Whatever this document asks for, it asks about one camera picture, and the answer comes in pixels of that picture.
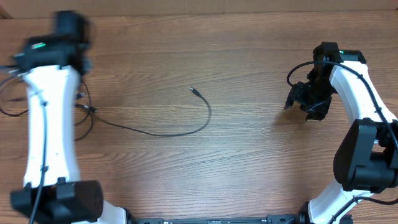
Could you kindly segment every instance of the robotic arm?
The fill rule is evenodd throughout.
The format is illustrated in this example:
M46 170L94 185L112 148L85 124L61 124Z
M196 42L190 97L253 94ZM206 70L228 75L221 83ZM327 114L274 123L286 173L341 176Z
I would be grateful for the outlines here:
M363 81L343 67L322 61L340 63L363 76L395 135L397 118L377 94L361 52L339 50L336 43L322 42L313 57L314 62L320 63L308 74L308 83L292 85L285 109L298 102L300 109L308 113L306 119L322 120L332 93L339 94L343 102L351 128L335 156L335 179L305 208L306 223L339 223L361 201L357 198L398 185L398 153ZM372 152L374 143L386 147L384 152Z
M133 221L127 210L104 200L98 181L80 180L73 110L82 76L90 68L84 55L90 46L88 28L79 14L58 12L55 32L30 38L15 57L19 76L29 85L29 156L24 189L11 193L11 205L31 223Z

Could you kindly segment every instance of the white plastic casing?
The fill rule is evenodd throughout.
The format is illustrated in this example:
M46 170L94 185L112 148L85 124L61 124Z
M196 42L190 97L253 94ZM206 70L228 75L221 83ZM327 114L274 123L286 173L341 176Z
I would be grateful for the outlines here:
M363 78L367 81L372 89L376 101L382 108L381 112L386 117L388 122L392 122L393 119L397 119L385 106L380 99L379 94L374 88L371 79L369 78L368 66L361 62L350 62L344 61L341 63L349 68L357 71L363 75ZM370 118L375 122L381 122L379 115L376 113L376 109L373 105L372 99L366 89L364 83L350 71L339 66L334 66L331 71L329 78L330 84L337 91L340 96L344 107L347 112L349 123L352 124L355 119Z
M58 65L34 68L24 76L33 83L47 102L47 159L48 171L44 185L57 183L59 177L67 182L79 181L80 172L75 155L74 108L79 73L71 66ZM29 101L29 156L24 185L39 186L44 146L43 111L36 92L28 87Z
M366 190L344 191L343 186L339 184L336 179L333 179L329 186L308 204L310 221L314 224L328 224L333 215L353 199L353 197L370 197L372 195L373 193ZM351 204L341 215L335 217L335 223L339 223L343 215L350 211L355 205L356 203Z
M76 222L73 224L126 224L126 211L123 208L118 208L104 201L104 210L102 216L97 222L91 223L88 221Z

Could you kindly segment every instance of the green led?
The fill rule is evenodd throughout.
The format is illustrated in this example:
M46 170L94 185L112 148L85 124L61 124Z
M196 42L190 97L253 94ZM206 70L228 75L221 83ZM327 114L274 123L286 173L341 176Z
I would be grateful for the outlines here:
M37 49L37 48L44 47L44 46L45 46L45 43L38 43L38 44L32 45L32 49Z

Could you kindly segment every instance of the black cable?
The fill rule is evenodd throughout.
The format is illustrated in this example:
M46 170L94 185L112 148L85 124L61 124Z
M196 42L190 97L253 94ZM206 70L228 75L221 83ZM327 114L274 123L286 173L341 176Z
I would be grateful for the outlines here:
M43 158L42 158L42 167L40 169L42 174L40 177L40 184L37 187L37 194L36 194L36 199L35 199L35 202L33 205L32 213L31 213L30 219L29 219L29 224L34 224L37 210L39 209L40 197L41 197L42 191L43 191L45 173L47 171L47 167L45 165L45 161L46 161L46 157L47 157L47 111L45 109L45 106L47 105L47 102L43 99L41 92L37 89L37 87L33 83L31 83L28 80L25 80L25 82L35 91L35 94L39 97L40 105L41 105L42 111L43 111L43 122L44 122Z
M390 135L391 135L392 142L393 142L393 144L394 144L395 150L398 152L398 141L397 141L396 135L394 134L394 132L393 132L391 126L389 125L389 123L388 123L386 117L384 117L384 114L381 112L381 107L380 107L379 104L377 103L376 97L374 96L374 93L373 93L371 87L369 86L369 83L365 80L365 78L363 77L362 74L359 74L357 71L353 70L352 68L349 68L349 67L347 67L347 66L345 66L345 65L342 65L342 64L340 64L340 63L336 63L336 62L327 62L327 61L312 61L312 62L305 62L305 63L302 63L302 64L297 65L296 67L294 67L294 68L289 72L289 74L287 75L287 78L286 78L287 83L288 83L290 86L294 86L294 85L291 84L291 82L290 82L290 76L291 76L291 75L293 74L293 72L296 71L298 68L301 68L301 67L306 66L306 65L320 64L320 63L322 63L322 64L329 64L329 65L336 65L336 66L339 66L339 67L341 67L341 68L344 68L344 69L346 69L347 71L351 72L352 74L356 75L356 76L363 82L363 84L365 85L365 87L366 87L366 89L367 89L367 91L368 91L368 93L369 93L370 98L372 99L373 105L374 105L374 107L376 108L376 112L377 112L378 115L380 116L382 122L384 123L384 125L386 126L388 132L389 132ZM382 200L377 200L377 199L373 199L373 198L369 198L369 197L360 197L360 196L354 197L354 198L351 199L346 205L344 205L344 207L342 207L340 210L338 210L338 212L337 212L335 215L332 216L332 219L330 220L329 224L334 223L334 222L336 221L336 218L337 218L337 217L339 217L339 216L340 216L347 208L349 208L349 206L351 206L354 202L358 202L358 200L368 200L368 201L370 201L370 202L378 203L378 204L381 204L381 205L395 205L395 204L398 203L398 198L395 199L395 200L393 200L393 201L390 201L390 202L385 202L385 201L382 201Z
M90 92L88 91L87 84L86 84L83 80L82 80L81 82L82 82L82 83L85 85L85 87L86 87L87 97L88 97L88 106L91 106L91 97L90 97ZM81 123L85 122L89 115L90 115L90 111L87 111L86 116L85 116L81 121L75 123L75 126L76 126L76 125L80 125Z
M396 135L394 134L394 132L393 132L391 126L389 125L389 123L388 123L386 117L385 117L384 114L381 112L381 107L379 106L379 103L377 103L376 97L374 96L373 91L372 91L371 87L369 86L369 83L365 80L365 78L363 77L363 75L359 74L357 71L355 71L355 70L353 70L352 68L349 68L349 67L347 67L347 66L345 66L345 65L342 65L342 64L340 64L340 63L336 63L336 62L327 62L327 61L312 61L312 62L305 62L305 63L302 63L302 64L300 64L300 65L297 65L296 67L294 67L294 68L289 72L289 74L287 75L287 83L288 83L290 86L294 86L294 85L291 84L291 82L290 82L290 76L291 76L291 75L293 74L293 72L296 71L298 68L301 68L301 67L306 66L306 65L320 64L320 63L329 64L329 65L336 65L336 66L339 66L339 67L341 67L341 68L344 68L344 69L346 69L347 71L351 72L352 74L356 75L356 76L363 82L363 84L365 85L365 87L366 87L366 89L367 89L367 91L368 91L368 93L369 93L369 96L370 96L371 99L372 99L373 105L374 105L374 107L376 108L376 112L377 112L378 115L380 116L382 122L384 123L384 125L386 126L388 132L389 132L390 135L391 135L392 143L394 144L395 150L398 152L398 141L397 141Z
M2 113L2 114L4 114L4 115L7 115L7 116L12 116L12 117L18 117L18 116L20 116L20 115L22 115L22 114L24 114L24 113L27 113L28 111L29 111L29 110L25 110L25 111L20 112L20 113L18 113L18 114L10 114L10 113L7 113L7 112L5 112L4 110L0 109L0 113Z
M9 80L12 80L13 78L17 77L18 74L12 74L10 77L6 78L5 80L0 82L0 87L2 87L6 82L8 82Z
M17 68L17 65L0 65L0 69L13 69L13 68Z
M75 106L76 106L77 108L81 108L81 109L87 110L87 109L84 107L84 105L76 104ZM83 138L87 137L87 135L88 135L88 134L93 130L93 128L94 128L94 117L93 117L93 115L91 114L90 110L87 110L87 116L90 116L90 118L91 118L91 125L90 125L90 128L86 131L85 134L83 134L82 136L76 138L75 141L80 141L80 140L82 140Z
M353 199L351 199L348 203L346 203L344 205L343 208L339 209L338 212L336 213L336 215L333 215L332 219L330 220L329 224L333 224L337 217L339 217L345 210L347 210L347 208L349 208L353 203L359 203L358 200L367 200L370 202L374 202L374 203L378 203L380 205L396 205L398 204L398 198L389 202L386 201L382 201L382 200L378 200L378 199L373 199L373 198L369 198L369 197L362 197L362 196L357 196L357 197L353 197Z
M203 128L205 128L205 127L209 124L210 119L211 119L211 107L210 107L209 102L207 102L207 100L206 100L196 89L194 89L194 88L191 87L191 91L192 91L193 94L195 94L197 97L201 98L201 99L205 102L205 104L206 104L206 106L207 106L209 112L208 112L208 119L207 119L206 123L205 123L202 127L200 127L200 128L197 129L197 130L190 131L190 132L187 132L187 133L180 133L180 134L153 134L153 133L148 133L148 132L146 132L146 131L141 131L141 130L134 129L134 128L129 128L129 127L126 127L126 126L123 126L123 125L120 125L120 124L110 123L109 121L105 121L104 119L102 119L102 118L100 118L100 117L98 117L98 116L95 116L95 117L96 117L96 119L98 119L98 121L101 121L101 122L103 122L103 123L105 123L105 124L112 125L112 126L119 127L119 128L128 129L128 130L131 130L131 131L137 131L137 132L139 132L139 133L148 134L148 135L150 135L150 136L156 136L156 137L178 137L178 136L186 136L186 135L193 134L193 133L197 133L197 132L201 131Z

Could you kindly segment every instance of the wooden table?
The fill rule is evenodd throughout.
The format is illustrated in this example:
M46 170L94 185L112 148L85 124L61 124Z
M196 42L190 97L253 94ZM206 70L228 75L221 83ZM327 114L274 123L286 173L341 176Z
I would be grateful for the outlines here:
M210 125L191 136L155 138L96 122L76 143L82 179L98 179L106 199L136 217L262 217L296 213L316 197L333 178L346 113L338 95L323 121L305 122L298 106L282 108L287 73L311 60L322 41L361 50L374 86L398 114L397 11L92 20L95 68L85 80L100 117L157 133L199 128L207 110L191 86L213 109ZM46 34L50 22L0 21L0 64L10 63L25 38ZM305 81L310 69L292 81ZM2 97L14 96L24 96L22 85ZM26 102L2 107L16 112ZM22 187L27 116L1 115L0 122L0 219L26 223L10 208L9 192ZM396 197L394 189L375 196ZM351 213L356 223L397 223L397 208L362 202Z

